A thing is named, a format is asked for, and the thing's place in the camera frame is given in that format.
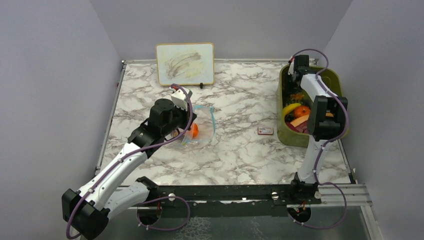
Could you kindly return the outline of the orange toy tangerine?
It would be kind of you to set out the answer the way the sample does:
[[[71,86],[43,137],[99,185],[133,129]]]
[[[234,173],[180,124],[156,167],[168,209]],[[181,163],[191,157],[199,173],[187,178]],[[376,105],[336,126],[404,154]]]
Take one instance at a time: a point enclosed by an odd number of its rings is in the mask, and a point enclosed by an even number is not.
[[[198,136],[199,134],[199,127],[196,123],[193,123],[190,127],[190,131],[189,134],[191,135],[191,137],[194,139]]]

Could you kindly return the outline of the clear blue zip top bag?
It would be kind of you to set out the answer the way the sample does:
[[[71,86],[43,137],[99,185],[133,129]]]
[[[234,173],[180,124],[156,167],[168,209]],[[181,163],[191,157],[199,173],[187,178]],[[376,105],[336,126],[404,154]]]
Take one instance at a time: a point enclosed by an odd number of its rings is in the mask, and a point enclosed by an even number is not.
[[[192,138],[190,135],[190,130],[188,130],[184,134],[181,142],[183,146],[206,144],[210,142],[215,136],[216,120],[214,117],[214,108],[209,106],[195,105],[193,107],[193,113],[197,115],[197,118],[193,121],[193,123],[198,125],[199,133],[196,138]]]

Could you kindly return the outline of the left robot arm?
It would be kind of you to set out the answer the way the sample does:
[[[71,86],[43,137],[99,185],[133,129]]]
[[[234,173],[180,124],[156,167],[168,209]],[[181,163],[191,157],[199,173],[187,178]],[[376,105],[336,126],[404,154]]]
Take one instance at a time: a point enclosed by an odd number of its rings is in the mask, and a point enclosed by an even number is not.
[[[196,117],[187,96],[156,100],[149,117],[132,131],[116,157],[78,190],[69,188],[61,196],[66,238],[74,240],[83,236],[93,240],[116,214],[139,202],[147,206],[155,203],[157,191],[142,182],[119,192],[116,189],[160,147],[177,140],[176,137],[166,140],[166,136],[180,129],[177,137],[182,137]]]

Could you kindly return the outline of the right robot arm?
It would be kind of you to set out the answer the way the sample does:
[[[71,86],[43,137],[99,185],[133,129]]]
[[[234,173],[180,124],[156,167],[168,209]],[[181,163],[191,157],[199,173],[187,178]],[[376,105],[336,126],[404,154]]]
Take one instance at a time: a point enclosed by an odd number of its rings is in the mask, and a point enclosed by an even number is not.
[[[289,199],[296,204],[315,198],[327,151],[347,131],[348,100],[334,93],[320,74],[320,70],[315,71],[310,67],[308,55],[296,55],[289,61],[289,82],[304,90],[311,100],[306,154],[288,190]]]

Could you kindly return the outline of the yellow toy banana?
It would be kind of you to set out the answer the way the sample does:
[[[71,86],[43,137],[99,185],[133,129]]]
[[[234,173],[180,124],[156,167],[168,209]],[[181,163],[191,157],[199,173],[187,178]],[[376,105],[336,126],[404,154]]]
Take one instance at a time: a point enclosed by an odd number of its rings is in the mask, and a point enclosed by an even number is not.
[[[286,115],[288,115],[289,113],[294,111],[297,107],[300,107],[301,105],[302,105],[301,103],[292,103],[292,104],[285,106],[282,109],[282,116],[285,117]]]

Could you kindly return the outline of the orange toy pumpkin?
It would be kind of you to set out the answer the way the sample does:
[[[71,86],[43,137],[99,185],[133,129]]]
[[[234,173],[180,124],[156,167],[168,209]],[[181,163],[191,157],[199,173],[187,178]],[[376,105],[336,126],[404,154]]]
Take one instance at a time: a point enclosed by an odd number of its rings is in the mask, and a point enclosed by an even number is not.
[[[294,114],[294,117],[297,119],[297,118],[309,115],[310,112],[311,112],[311,109],[308,106],[301,105],[294,109],[293,114]]]

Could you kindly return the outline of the yellow framed whiteboard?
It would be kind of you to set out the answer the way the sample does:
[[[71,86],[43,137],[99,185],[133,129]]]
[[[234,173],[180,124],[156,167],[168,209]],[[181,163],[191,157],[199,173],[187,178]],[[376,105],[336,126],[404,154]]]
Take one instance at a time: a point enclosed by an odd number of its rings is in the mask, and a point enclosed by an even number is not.
[[[157,44],[157,79],[161,86],[212,85],[215,46],[211,42]]]

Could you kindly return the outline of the purple orange toy slice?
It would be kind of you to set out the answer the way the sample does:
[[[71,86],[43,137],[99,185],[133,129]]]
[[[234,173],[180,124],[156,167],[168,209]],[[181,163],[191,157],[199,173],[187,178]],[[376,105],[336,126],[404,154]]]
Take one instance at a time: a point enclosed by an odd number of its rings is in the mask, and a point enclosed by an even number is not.
[[[316,126],[320,128],[328,128],[328,126],[331,126],[333,118],[334,114],[331,112],[326,112],[325,116],[321,118],[320,115],[312,115],[312,120],[316,120]],[[308,133],[309,115],[295,118],[293,113],[289,113],[284,117],[284,120],[285,124],[294,132],[301,134]]]

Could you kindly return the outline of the red white small card box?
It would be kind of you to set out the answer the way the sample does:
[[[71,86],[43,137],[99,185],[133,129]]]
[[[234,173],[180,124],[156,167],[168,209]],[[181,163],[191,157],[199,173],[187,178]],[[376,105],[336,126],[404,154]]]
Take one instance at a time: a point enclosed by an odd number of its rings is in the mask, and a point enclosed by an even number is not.
[[[272,127],[261,126],[257,128],[258,135],[272,136],[274,134],[274,129]]]

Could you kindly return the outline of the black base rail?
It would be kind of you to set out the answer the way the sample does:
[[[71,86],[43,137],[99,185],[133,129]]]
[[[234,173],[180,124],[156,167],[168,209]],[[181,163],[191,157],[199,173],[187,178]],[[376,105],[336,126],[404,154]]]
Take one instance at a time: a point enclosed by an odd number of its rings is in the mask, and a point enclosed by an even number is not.
[[[138,203],[137,214],[157,218],[286,217],[294,207],[317,205],[318,188],[290,184],[160,185],[148,203]]]

